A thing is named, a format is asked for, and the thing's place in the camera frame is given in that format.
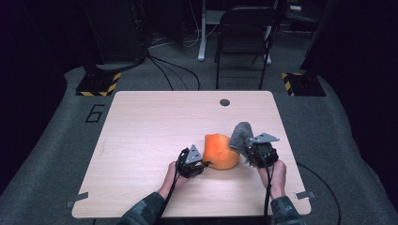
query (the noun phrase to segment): orange ball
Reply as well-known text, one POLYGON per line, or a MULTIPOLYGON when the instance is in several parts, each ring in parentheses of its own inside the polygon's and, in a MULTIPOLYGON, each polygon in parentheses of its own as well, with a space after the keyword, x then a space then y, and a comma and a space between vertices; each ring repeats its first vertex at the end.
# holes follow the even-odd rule
POLYGON ((229 137, 222 134, 207 134, 202 162, 209 161, 208 167, 217 170, 228 170, 236 166, 240 153, 228 146, 229 140, 229 137))

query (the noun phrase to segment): chair backrest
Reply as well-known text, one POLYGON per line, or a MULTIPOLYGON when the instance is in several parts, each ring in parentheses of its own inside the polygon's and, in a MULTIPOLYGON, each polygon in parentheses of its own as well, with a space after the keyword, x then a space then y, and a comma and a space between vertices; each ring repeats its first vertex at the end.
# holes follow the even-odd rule
POLYGON ((273 7, 232 7, 226 10, 220 20, 224 25, 273 26, 279 21, 279 13, 273 7))

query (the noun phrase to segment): yellow and black hazard tape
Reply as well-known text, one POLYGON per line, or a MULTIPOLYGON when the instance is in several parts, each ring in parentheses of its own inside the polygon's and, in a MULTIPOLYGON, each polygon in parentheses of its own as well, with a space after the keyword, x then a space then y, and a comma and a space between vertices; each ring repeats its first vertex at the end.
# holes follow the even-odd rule
POLYGON ((287 94, 289 96, 294 96, 295 93, 293 92, 292 84, 289 81, 289 78, 288 78, 289 75, 290 76, 292 76, 292 75, 300 76, 300 75, 302 75, 302 73, 282 73, 284 87, 286 88, 287 94))
POLYGON ((116 85, 117 85, 117 82, 119 81, 120 75, 121 75, 121 73, 117 73, 114 76, 114 78, 112 79, 112 83, 109 86, 107 91, 104 91, 104 92, 90 92, 90 91, 79 92, 79 91, 76 91, 76 96, 88 96, 88 97, 90 97, 90 96, 110 96, 116 88, 116 85))

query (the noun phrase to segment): camouflage sleeve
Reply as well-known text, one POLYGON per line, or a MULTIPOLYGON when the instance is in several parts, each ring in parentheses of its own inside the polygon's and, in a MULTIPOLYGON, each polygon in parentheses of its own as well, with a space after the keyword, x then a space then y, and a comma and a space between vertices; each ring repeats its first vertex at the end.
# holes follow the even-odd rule
POLYGON ((117 225, 153 224, 163 206, 163 203, 163 197, 158 192, 153 192, 127 211, 117 222, 117 225))
POLYGON ((274 199, 271 208, 276 225, 306 225, 287 196, 274 199))

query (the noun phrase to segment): person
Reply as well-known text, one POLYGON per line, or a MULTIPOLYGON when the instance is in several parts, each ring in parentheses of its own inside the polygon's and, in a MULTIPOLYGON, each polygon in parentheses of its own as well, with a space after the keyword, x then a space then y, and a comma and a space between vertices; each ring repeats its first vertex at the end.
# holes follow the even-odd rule
MULTIPOLYGON (((163 184, 141 201, 136 203, 129 211, 127 211, 117 225, 132 225, 132 224, 154 224, 161 211, 165 199, 170 191, 174 181, 176 171, 176 163, 173 161, 169 164, 167 174, 164 177, 163 184)), ((261 181, 265 188, 268 186, 268 174, 265 168, 258 169, 261 181)), ((305 225, 305 221, 301 218, 295 206, 284 193, 284 186, 286 183, 286 165, 283 161, 278 160, 274 163, 271 176, 271 193, 272 199, 271 208, 276 225, 305 225)), ((184 186, 190 178, 180 176, 176 182, 175 189, 184 186)))

